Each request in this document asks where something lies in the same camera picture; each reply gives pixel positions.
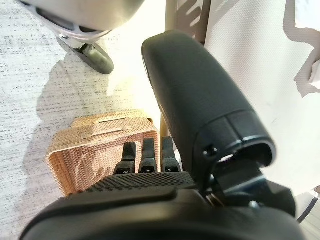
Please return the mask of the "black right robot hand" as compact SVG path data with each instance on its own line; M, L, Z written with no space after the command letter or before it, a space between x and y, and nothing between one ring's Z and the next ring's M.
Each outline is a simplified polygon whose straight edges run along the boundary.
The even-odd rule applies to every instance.
M21 239L304 239L291 190L261 172L275 144L224 68L176 31L145 40L141 53L171 133L161 171L135 174L127 143L112 176L46 207Z

